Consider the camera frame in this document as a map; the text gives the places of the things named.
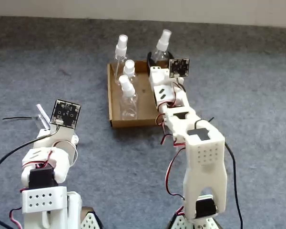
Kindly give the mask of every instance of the perforated white panel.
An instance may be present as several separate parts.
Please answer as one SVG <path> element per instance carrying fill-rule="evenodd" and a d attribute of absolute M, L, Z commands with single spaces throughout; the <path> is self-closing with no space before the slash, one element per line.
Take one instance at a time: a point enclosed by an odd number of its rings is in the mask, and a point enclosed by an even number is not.
<path fill-rule="evenodd" d="M 48 187 L 22 192 L 22 212 L 33 213 L 67 208 L 67 188 Z"/>
<path fill-rule="evenodd" d="M 184 216 L 177 216 L 171 229 L 192 229 L 193 224 L 186 220 Z"/>
<path fill-rule="evenodd" d="M 190 223 L 184 216 L 177 216 L 170 229 L 219 229 L 213 218 L 207 218 Z"/>
<path fill-rule="evenodd" d="M 88 213 L 81 223 L 81 229 L 100 229 L 93 213 Z"/>

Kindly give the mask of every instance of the cardboard tray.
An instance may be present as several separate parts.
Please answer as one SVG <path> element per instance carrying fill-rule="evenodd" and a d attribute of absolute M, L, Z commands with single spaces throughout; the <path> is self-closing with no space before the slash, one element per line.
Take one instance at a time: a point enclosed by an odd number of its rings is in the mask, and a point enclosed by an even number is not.
<path fill-rule="evenodd" d="M 138 84 L 135 85 L 138 94 L 138 119 L 122 120 L 119 103 L 122 94 L 121 88 L 114 81 L 112 65 L 107 65 L 109 120 L 113 128 L 155 125 L 158 111 L 155 107 L 153 92 L 148 80 L 146 61 L 135 61 L 135 70 L 138 77 Z"/>

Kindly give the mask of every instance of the gray carpet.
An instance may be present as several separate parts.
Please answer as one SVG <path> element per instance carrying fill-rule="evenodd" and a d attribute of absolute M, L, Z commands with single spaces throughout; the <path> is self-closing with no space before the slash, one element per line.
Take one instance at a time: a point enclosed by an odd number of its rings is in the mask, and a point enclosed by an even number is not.
<path fill-rule="evenodd" d="M 215 117 L 234 151 L 244 228 L 286 228 L 286 29 L 0 17 L 0 158 L 38 133 L 33 121 L 1 118 L 34 115 L 37 103 L 50 114 L 57 98 L 78 102 L 79 159 L 64 183 L 68 190 L 80 193 L 107 229 L 165 228 L 181 204 L 164 188 L 175 150 L 169 141 L 160 146 L 160 128 L 110 128 L 106 76 L 119 34 L 129 36 L 131 58 L 142 60 L 163 28 L 173 31 L 170 51 L 191 59 L 191 105 Z M 20 206 L 20 163 L 28 149 L 0 167 L 0 219 L 8 223 L 9 210 Z M 228 153 L 225 164 L 227 206 L 216 219 L 237 229 Z M 184 171 L 183 154 L 171 190 L 182 192 Z"/>

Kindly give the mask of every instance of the black wire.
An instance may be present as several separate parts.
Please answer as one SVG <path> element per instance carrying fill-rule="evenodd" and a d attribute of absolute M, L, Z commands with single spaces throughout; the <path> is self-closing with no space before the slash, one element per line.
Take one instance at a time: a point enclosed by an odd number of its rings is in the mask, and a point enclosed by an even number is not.
<path fill-rule="evenodd" d="M 0 165 L 2 164 L 2 162 L 3 162 L 6 158 L 8 158 L 10 155 L 12 155 L 13 153 L 15 153 L 16 151 L 18 151 L 18 150 L 20 150 L 20 149 L 26 147 L 27 145 L 30 145 L 30 144 L 34 143 L 34 142 L 37 142 L 37 141 L 40 141 L 40 140 L 45 139 L 45 138 L 47 138 L 47 137 L 53 136 L 54 134 L 56 134 L 56 133 L 58 132 L 59 128 L 60 128 L 60 126 L 58 125 L 58 126 L 56 127 L 55 132 L 53 132 L 52 134 L 38 137 L 38 138 L 36 138 L 36 139 L 34 139 L 34 140 L 31 140 L 31 141 L 29 141 L 29 142 L 27 142 L 27 143 L 24 143 L 24 144 L 22 144 L 21 146 L 19 146 L 19 147 L 13 149 L 13 150 L 10 151 L 8 154 L 6 154 L 3 158 L 0 159 Z M 0 221 L 0 225 L 3 226 L 4 228 L 7 228 L 7 229 L 13 229 L 12 227 L 10 227 L 9 225 L 5 224 L 5 223 L 2 222 L 2 221 Z"/>
<path fill-rule="evenodd" d="M 237 211 L 238 211 L 238 215 L 239 215 L 239 220 L 240 220 L 240 228 L 243 229 L 243 218 L 242 218 L 242 214 L 240 212 L 240 208 L 239 208 L 239 203 L 238 203 L 238 197 L 237 197 L 237 187 L 236 187 L 236 162 L 235 162 L 235 158 L 234 158 L 234 154 L 232 152 L 232 150 L 230 149 L 230 147 L 228 146 L 227 142 L 225 142 L 225 147 L 227 148 L 227 150 L 229 151 L 231 158 L 233 160 L 233 180 L 234 180 L 234 194 L 235 194 L 235 202 L 236 202 L 236 207 L 237 207 Z"/>
<path fill-rule="evenodd" d="M 197 123 L 199 122 L 199 121 L 202 121 L 202 120 L 204 120 L 204 119 L 198 119 L 195 123 L 194 123 L 194 130 L 197 128 Z"/>
<path fill-rule="evenodd" d="M 20 117 L 2 118 L 2 120 L 9 120 L 9 119 L 32 119 L 32 118 L 33 118 L 33 117 L 20 116 Z"/>

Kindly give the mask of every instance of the white spray nozzle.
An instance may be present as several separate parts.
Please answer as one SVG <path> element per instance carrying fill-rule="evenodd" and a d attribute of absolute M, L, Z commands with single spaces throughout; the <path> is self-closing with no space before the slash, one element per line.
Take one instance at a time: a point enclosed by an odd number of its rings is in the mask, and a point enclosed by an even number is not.
<path fill-rule="evenodd" d="M 123 74 L 127 75 L 129 78 L 133 77 L 134 75 L 134 61 L 133 60 L 127 60 L 125 62 Z"/>
<path fill-rule="evenodd" d="M 123 95 L 127 97 L 132 97 L 135 94 L 135 89 L 132 85 L 132 83 L 129 81 L 129 78 L 127 75 L 121 75 L 119 77 L 119 82 L 122 87 Z"/>
<path fill-rule="evenodd" d="M 157 43 L 157 49 L 159 49 L 160 51 L 163 51 L 163 52 L 165 52 L 167 50 L 171 34 L 172 34 L 171 31 L 163 30 L 161 38 L 159 39 L 159 41 Z"/>
<path fill-rule="evenodd" d="M 126 35 L 120 35 L 118 44 L 115 47 L 115 54 L 117 56 L 125 56 L 127 51 L 128 37 Z"/>

